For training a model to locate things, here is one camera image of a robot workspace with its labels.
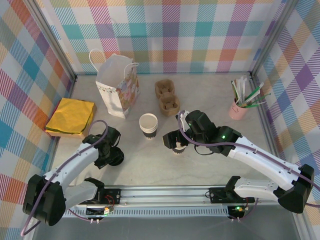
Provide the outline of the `stack of cardboard cup carriers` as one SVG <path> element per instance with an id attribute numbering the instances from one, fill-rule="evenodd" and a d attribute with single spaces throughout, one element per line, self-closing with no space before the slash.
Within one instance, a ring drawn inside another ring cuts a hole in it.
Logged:
<path id="1" fill-rule="evenodd" d="M 175 85 L 170 79 L 159 80 L 154 84 L 160 112 L 166 116 L 175 116 L 180 111 L 180 100 L 175 95 Z"/>

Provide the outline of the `aluminium frame post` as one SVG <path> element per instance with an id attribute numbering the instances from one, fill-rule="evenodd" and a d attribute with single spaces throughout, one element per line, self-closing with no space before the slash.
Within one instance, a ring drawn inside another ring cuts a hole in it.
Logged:
<path id="1" fill-rule="evenodd" d="M 257 76 L 260 68 L 263 66 L 298 2 L 299 0 L 286 0 L 274 14 L 275 19 L 271 21 L 268 27 L 264 37 L 265 41 L 261 43 L 261 47 L 256 52 L 256 57 L 249 71 L 252 79 Z"/>
<path id="2" fill-rule="evenodd" d="M 60 46 L 56 36 L 54 35 L 54 32 L 52 31 L 37 1 L 36 0 L 22 0 L 22 1 L 25 3 L 31 15 L 34 17 L 38 27 L 42 31 L 49 45 L 52 47 L 63 69 L 67 72 L 68 76 L 72 79 L 73 83 L 75 83 L 78 78 L 77 74 L 73 70 L 72 65 L 70 64 L 67 56 L 65 55 L 62 47 Z"/>

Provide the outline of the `black plastic cup lid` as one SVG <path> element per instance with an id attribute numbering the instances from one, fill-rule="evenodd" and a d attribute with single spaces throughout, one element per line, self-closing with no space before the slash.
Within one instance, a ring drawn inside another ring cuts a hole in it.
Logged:
<path id="1" fill-rule="evenodd" d="M 116 146 L 111 149 L 110 156 L 112 157 L 112 162 L 109 165 L 113 167 L 120 165 L 125 158 L 122 150 Z"/>

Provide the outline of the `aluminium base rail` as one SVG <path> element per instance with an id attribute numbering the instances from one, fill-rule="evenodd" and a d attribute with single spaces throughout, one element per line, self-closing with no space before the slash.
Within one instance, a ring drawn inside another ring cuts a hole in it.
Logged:
<path id="1" fill-rule="evenodd" d="M 189 186 L 124 186 L 111 185 L 104 186 L 106 189 L 121 189 L 120 204 L 146 205 L 146 204 L 192 204 L 201 203 L 209 198 L 205 193 L 211 187 L 225 187 L 224 185 L 189 185 Z M 242 198 L 255 198 L 267 201 L 278 202 L 278 197 L 274 191 L 278 186 L 271 181 L 250 181 L 244 183 L 234 191 Z M 79 185 L 69 186 L 65 193 L 65 205 L 67 209 L 73 206 L 84 204 L 85 201 L 94 198 L 96 186 L 93 183 L 84 181 Z"/>

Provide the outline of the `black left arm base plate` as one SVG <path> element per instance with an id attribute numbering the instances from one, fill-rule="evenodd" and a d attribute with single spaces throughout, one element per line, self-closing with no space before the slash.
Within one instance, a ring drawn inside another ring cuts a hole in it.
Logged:
<path id="1" fill-rule="evenodd" d="M 103 205 L 119 205 L 121 200 L 120 188 L 104 188 L 98 193 L 98 200 Z"/>

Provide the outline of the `yellow paper napkin stack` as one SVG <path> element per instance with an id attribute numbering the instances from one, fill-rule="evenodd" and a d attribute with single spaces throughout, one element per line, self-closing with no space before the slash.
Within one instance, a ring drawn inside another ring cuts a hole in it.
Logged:
<path id="1" fill-rule="evenodd" d="M 53 137 L 85 138 L 93 122 L 97 107 L 94 102 L 62 98 L 45 132 Z"/>

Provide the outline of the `cartoon animal paper gift bag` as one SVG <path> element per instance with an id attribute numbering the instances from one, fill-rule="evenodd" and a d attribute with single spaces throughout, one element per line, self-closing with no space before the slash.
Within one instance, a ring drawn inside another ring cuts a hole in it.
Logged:
<path id="1" fill-rule="evenodd" d="M 125 119 L 140 94 L 137 67 L 140 65 L 132 58 L 113 53 L 104 58 L 100 67 L 92 60 L 94 48 L 89 52 L 89 60 L 97 71 L 95 83 L 110 115 Z"/>

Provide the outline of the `pink metal bucket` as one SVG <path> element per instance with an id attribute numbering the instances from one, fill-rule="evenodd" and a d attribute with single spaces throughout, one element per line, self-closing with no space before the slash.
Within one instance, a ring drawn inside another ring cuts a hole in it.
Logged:
<path id="1" fill-rule="evenodd" d="M 234 98 L 228 114 L 233 120 L 241 120 L 244 118 L 248 110 L 248 108 L 239 107 L 236 104 L 236 99 Z"/>

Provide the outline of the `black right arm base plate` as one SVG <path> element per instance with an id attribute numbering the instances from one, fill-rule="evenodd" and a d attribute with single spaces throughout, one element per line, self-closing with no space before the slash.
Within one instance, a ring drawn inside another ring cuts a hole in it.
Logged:
<path id="1" fill-rule="evenodd" d="M 240 197 L 224 187 L 209 188 L 209 198 L 212 204 L 251 204 L 256 201 L 254 197 Z"/>

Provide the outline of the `white paper wrapped straw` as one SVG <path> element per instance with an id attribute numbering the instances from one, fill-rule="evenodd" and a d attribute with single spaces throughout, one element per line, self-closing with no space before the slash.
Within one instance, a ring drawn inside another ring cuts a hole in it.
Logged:
<path id="1" fill-rule="evenodd" d="M 239 101 L 239 93 L 238 93 L 236 82 L 232 80 L 231 85 L 234 93 L 235 102 L 237 103 Z"/>
<path id="2" fill-rule="evenodd" d="M 243 86 L 244 86 L 244 77 L 241 76 L 239 79 L 236 80 L 236 88 L 237 88 L 237 102 L 241 104 L 243 102 Z"/>
<path id="3" fill-rule="evenodd" d="M 246 82 L 247 82 L 247 78 L 244 78 L 243 76 L 240 78 L 239 80 L 239 84 L 240 84 L 240 92 L 241 92 L 241 102 L 243 103 L 245 101 L 246 98 Z"/>

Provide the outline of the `straws and stirrers bundle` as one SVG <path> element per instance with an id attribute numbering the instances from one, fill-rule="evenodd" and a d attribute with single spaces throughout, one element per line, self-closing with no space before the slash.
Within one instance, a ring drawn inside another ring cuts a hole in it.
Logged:
<path id="1" fill-rule="evenodd" d="M 260 96 L 258 99 L 256 99 L 255 101 L 253 101 L 250 105 L 257 105 L 258 103 L 260 103 L 261 101 L 263 101 L 267 96 L 270 96 L 271 93 L 268 93 L 266 95 Z"/>

